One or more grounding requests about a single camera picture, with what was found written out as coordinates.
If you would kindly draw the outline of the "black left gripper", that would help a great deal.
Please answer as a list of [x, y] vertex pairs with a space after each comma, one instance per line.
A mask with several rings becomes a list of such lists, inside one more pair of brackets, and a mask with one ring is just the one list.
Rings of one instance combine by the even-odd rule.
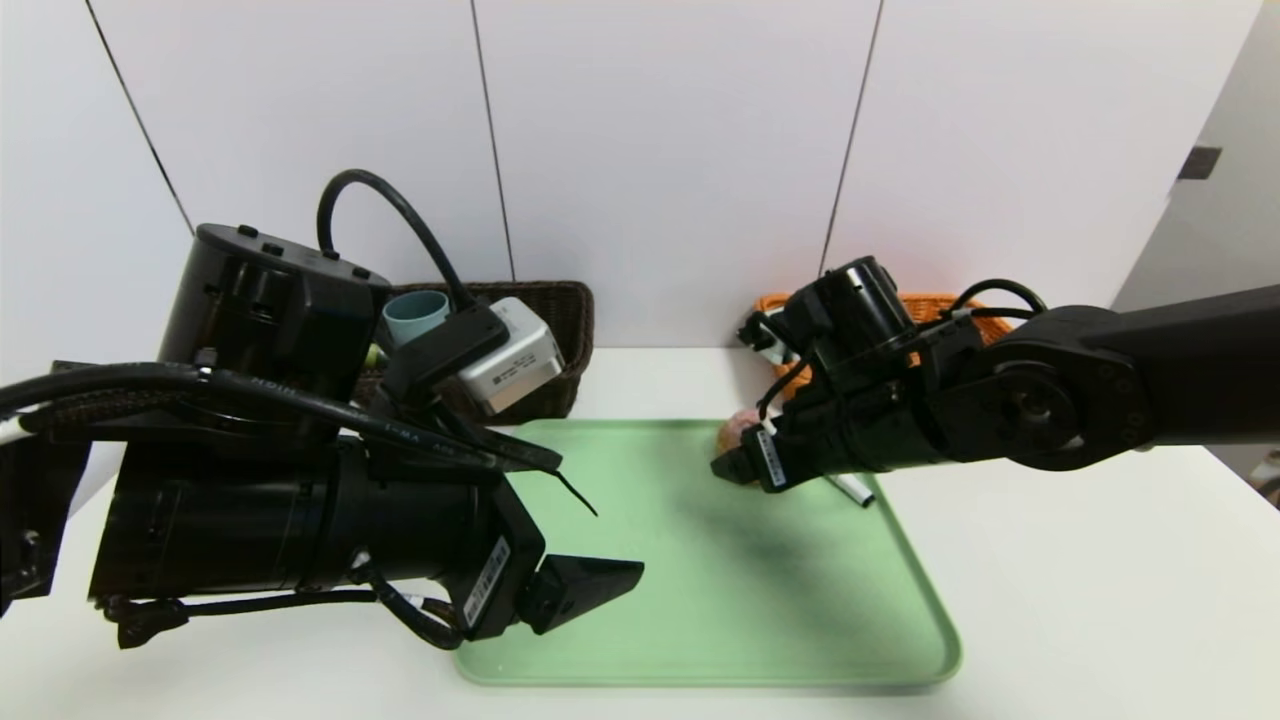
[[548, 555], [498, 470], [421, 460], [355, 437], [337, 443], [324, 520], [324, 584], [366, 585], [434, 642], [544, 635], [627, 594], [645, 564]]

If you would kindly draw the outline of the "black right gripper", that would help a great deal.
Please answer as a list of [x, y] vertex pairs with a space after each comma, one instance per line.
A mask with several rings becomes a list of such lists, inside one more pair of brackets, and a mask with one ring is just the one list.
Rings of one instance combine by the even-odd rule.
[[736, 486], [780, 493], [818, 477], [884, 474], [948, 461], [948, 438], [923, 404], [896, 395], [796, 395], [741, 445], [710, 461]]

